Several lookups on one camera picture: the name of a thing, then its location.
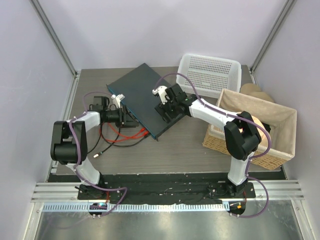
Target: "perforated plastic basket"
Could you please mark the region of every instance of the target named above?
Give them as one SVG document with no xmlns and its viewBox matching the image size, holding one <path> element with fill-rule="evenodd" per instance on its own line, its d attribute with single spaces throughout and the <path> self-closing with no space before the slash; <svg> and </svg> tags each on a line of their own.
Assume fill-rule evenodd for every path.
<svg viewBox="0 0 320 240">
<path fill-rule="evenodd" d="M 241 64 L 234 60 L 185 54 L 180 61 L 178 73 L 187 76 L 201 96 L 218 99 L 223 89 L 240 91 Z M 176 83 L 186 93 L 194 93 L 182 76 L 176 77 Z"/>
</svg>

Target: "white plastic basket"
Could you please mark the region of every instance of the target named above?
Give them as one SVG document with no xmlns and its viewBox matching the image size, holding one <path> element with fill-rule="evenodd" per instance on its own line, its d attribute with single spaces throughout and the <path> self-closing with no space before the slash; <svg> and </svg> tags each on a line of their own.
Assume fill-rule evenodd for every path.
<svg viewBox="0 0 320 240">
<path fill-rule="evenodd" d="M 178 73 L 187 76 L 201 96 L 218 99 L 223 89 L 240 91 L 241 64 L 234 60 L 185 54 L 180 61 Z M 190 83 L 182 76 L 176 77 L 176 83 L 186 93 L 194 93 Z"/>
</svg>

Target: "white wall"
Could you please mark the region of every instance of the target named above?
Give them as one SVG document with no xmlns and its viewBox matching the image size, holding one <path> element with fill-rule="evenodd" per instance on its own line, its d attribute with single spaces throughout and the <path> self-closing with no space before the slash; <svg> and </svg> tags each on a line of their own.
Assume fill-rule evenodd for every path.
<svg viewBox="0 0 320 240">
<path fill-rule="evenodd" d="M 0 1 L 0 233 L 21 239 L 72 75 L 27 0 Z"/>
<path fill-rule="evenodd" d="M 298 112 L 296 155 L 288 164 L 298 179 L 313 223 L 320 228 L 320 1 L 297 1 L 256 71 L 277 103 Z"/>
<path fill-rule="evenodd" d="M 178 66 L 185 53 L 251 66 L 286 0 L 40 0 L 74 67 Z"/>
</svg>

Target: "gray wood tabletop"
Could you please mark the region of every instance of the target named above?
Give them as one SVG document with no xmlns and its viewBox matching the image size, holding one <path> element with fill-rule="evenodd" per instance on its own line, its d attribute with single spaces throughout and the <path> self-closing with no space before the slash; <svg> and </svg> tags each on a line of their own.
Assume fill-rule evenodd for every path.
<svg viewBox="0 0 320 240">
<path fill-rule="evenodd" d="M 167 73 L 177 72 L 178 67 L 153 67 L 161 76 Z M 82 97 L 88 92 L 107 92 L 107 84 L 116 81 L 129 73 L 133 68 L 111 69 L 83 69 L 74 97 L 71 116 L 83 113 Z M 172 75 L 166 80 L 173 84 L 176 76 Z M 242 66 L 242 85 L 252 83 L 252 79 L 246 65 Z M 93 96 L 88 96 L 87 104 L 91 103 Z M 216 104 L 217 99 L 205 98 L 208 102 Z M 124 128 L 121 133 L 132 136 L 141 127 Z M 112 146 L 104 154 L 97 158 L 93 155 L 105 149 L 108 144 L 102 139 L 97 148 L 88 155 L 93 166 L 102 174 L 143 174 L 143 173 L 203 173 L 203 172 L 228 172 L 231 157 L 220 152 L 202 146 L 206 135 L 208 123 L 194 117 L 185 116 L 182 120 L 166 131 L 159 140 L 152 137 L 144 139 L 141 143 L 132 147 Z M 107 124 L 103 126 L 103 134 L 106 138 L 114 140 L 117 136 Z M 99 138 L 99 128 L 95 127 L 87 133 L 88 149 L 90 150 Z M 135 143 L 137 140 L 128 140 L 122 145 Z M 250 171 L 267 171 L 252 164 Z M 58 175 L 73 174 L 63 165 L 59 165 L 56 171 Z"/>
</svg>

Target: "wicker basket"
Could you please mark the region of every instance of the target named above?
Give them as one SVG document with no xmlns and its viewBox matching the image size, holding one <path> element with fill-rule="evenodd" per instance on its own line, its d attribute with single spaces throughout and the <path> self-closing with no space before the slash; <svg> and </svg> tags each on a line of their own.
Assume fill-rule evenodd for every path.
<svg viewBox="0 0 320 240">
<path fill-rule="evenodd" d="M 274 170 L 295 156 L 297 111 L 259 98 L 224 89 L 217 106 L 232 112 L 247 111 L 271 127 L 272 147 L 268 154 L 254 158 L 253 164 Z M 209 125 L 202 145 L 223 154 L 229 154 L 225 134 Z M 263 153 L 267 146 L 259 145 L 255 155 Z"/>
</svg>

